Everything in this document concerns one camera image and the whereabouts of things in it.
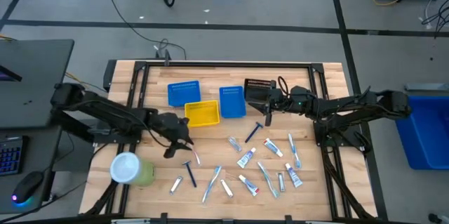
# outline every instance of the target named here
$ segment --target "keyboard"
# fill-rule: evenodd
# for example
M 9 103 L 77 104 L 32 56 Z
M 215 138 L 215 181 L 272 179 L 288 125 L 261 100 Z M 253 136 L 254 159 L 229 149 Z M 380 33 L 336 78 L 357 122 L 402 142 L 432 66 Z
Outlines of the keyboard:
M 27 136 L 10 137 L 0 141 L 0 176 L 20 173 Z

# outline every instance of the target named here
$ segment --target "blue plastic basket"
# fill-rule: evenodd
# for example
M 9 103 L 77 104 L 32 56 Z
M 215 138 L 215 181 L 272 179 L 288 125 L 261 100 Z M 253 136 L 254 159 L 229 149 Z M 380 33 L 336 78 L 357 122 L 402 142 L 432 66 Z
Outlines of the blue plastic basket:
M 242 118 L 246 115 L 242 86 L 220 87 L 220 111 L 223 118 Z
M 168 104 L 183 107 L 186 103 L 201 101 L 199 81 L 187 81 L 168 85 Z
M 412 169 L 449 169 L 449 97 L 410 96 L 413 109 L 396 121 Z

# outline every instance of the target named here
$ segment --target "black desk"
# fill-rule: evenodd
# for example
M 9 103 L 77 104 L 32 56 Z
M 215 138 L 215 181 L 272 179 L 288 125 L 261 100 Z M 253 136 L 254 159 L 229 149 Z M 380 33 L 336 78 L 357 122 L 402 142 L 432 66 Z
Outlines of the black desk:
M 0 138 L 5 135 L 30 137 L 21 173 L 0 176 L 0 213 L 35 209 L 42 205 L 51 189 L 52 166 L 62 128 L 49 125 L 50 99 L 54 85 L 64 79 L 73 45 L 72 40 L 0 42 L 0 63 L 22 77 L 22 82 L 0 81 Z M 15 205 L 11 195 L 17 183 L 29 172 L 43 171 L 47 167 L 50 168 L 31 200 Z

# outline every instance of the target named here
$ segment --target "computer mouse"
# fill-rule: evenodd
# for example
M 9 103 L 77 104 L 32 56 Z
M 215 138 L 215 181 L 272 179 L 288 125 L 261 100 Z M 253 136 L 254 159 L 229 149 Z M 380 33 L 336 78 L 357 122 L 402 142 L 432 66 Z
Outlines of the computer mouse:
M 15 203 L 23 203 L 29 199 L 38 186 L 42 183 L 43 173 L 33 171 L 26 175 L 15 187 L 12 200 Z

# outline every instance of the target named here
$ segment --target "desk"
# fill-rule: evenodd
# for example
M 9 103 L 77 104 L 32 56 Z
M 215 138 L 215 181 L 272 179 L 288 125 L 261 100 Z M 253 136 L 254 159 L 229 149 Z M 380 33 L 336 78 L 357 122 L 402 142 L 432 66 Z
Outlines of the desk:
M 132 60 L 117 61 L 109 99 L 126 104 L 130 89 L 131 77 L 135 62 Z M 294 85 L 310 88 L 307 70 L 300 68 L 264 67 L 264 63 L 255 67 L 244 67 L 238 62 L 236 67 L 155 67 L 149 69 L 145 102 L 143 107 L 153 107 L 160 112 L 175 112 L 184 116 L 183 108 L 168 106 L 167 85 L 175 82 L 198 79 L 201 84 L 202 100 L 219 100 L 219 87 L 243 85 L 245 78 L 277 79 L 283 76 L 289 88 Z M 347 84 L 344 79 L 340 63 L 323 63 L 329 98 L 339 98 L 348 95 Z M 137 90 L 140 90 L 142 74 L 138 77 Z M 134 98 L 137 104 L 138 95 Z M 143 133 L 141 143 L 137 146 L 136 154 L 144 157 L 156 166 L 156 180 L 150 187 L 131 186 L 128 195 L 126 217 L 159 218 L 161 213 L 168 213 L 169 218 L 233 218 L 250 220 L 283 220 L 285 215 L 291 215 L 293 220 L 330 220 L 328 193 L 323 171 L 320 149 L 314 140 L 312 121 L 296 114 L 273 114 L 272 125 L 258 131 L 249 143 L 243 143 L 253 130 L 256 121 L 264 121 L 264 117 L 247 106 L 247 116 L 242 119 L 223 119 L 216 126 L 194 128 L 190 136 L 195 142 L 195 148 L 201 158 L 201 167 L 197 167 L 193 154 L 188 151 L 177 151 L 172 159 L 164 159 L 164 148 L 154 143 L 147 132 Z M 293 164 L 293 156 L 289 147 L 287 134 L 291 133 L 296 142 L 302 169 L 297 173 L 304 184 L 294 188 L 285 172 L 284 164 Z M 243 151 L 235 152 L 227 142 L 228 136 L 234 136 L 242 144 Z M 282 158 L 269 151 L 262 141 L 270 137 L 284 153 Z M 250 148 L 257 151 L 245 169 L 237 166 L 237 160 Z M 115 145 L 103 149 L 94 158 L 88 174 L 88 184 L 84 191 L 80 212 L 87 211 L 103 193 L 110 181 L 109 165 L 116 155 Z M 355 197 L 372 215 L 376 216 L 373 194 L 371 191 L 368 172 L 363 155 L 352 147 L 341 147 L 342 166 L 346 183 Z M 187 170 L 181 165 L 186 160 L 192 160 L 192 171 L 198 184 L 192 186 Z M 279 199 L 274 199 L 268 189 L 256 162 L 262 162 L 268 169 L 272 180 L 278 186 L 275 173 L 284 171 L 286 192 L 281 193 Z M 213 176 L 213 169 L 222 166 L 218 177 L 225 179 L 234 193 L 228 198 L 221 184 L 215 182 L 212 192 L 206 202 L 201 198 L 208 182 Z M 244 184 L 239 180 L 242 174 L 260 188 L 260 193 L 252 197 Z M 173 196 L 168 194 L 177 176 L 185 179 Z M 334 185 L 337 206 L 342 216 L 342 203 L 338 188 Z M 116 193 L 114 209 L 117 210 L 120 193 Z
M 0 213 L 35 209 L 48 196 L 62 132 L 61 126 L 49 124 L 50 99 L 54 85 L 64 79 L 73 45 L 72 40 L 0 41 L 0 63 L 22 77 L 21 82 L 0 81 L 0 139 L 29 136 L 21 172 L 0 176 Z M 16 185 L 28 173 L 44 169 L 43 182 L 29 202 L 14 204 L 11 195 Z

